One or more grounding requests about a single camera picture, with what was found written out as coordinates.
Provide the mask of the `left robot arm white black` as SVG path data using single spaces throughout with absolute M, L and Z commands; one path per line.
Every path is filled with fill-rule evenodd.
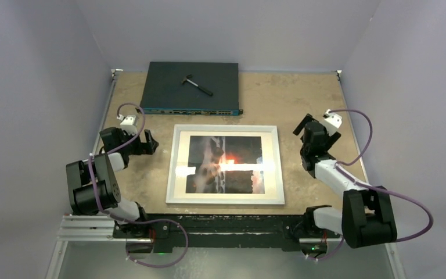
M 119 224 L 127 223 L 127 230 L 137 238 L 146 236 L 150 222 L 144 208 L 137 202 L 123 198 L 115 172 L 127 168 L 131 155 L 152 155 L 159 143 L 145 129 L 146 142 L 139 134 L 128 134 L 117 127 L 99 133 L 103 152 L 66 165 L 70 207 L 73 214 L 93 216 L 105 214 Z

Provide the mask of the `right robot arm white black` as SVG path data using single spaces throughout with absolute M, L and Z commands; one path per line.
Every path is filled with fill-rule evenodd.
M 361 181 L 342 168 L 329 149 L 341 137 L 342 118 L 326 113 L 323 120 L 307 114 L 293 131 L 300 136 L 300 157 L 308 174 L 342 197 L 342 208 L 308 207 L 300 229 L 312 237 L 324 230 L 343 237 L 350 248 L 394 242 L 397 227 L 389 195 L 383 187 L 361 186 Z

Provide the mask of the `landscape photo print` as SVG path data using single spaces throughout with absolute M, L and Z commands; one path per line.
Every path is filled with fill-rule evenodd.
M 259 136 L 192 135 L 187 194 L 264 194 Z

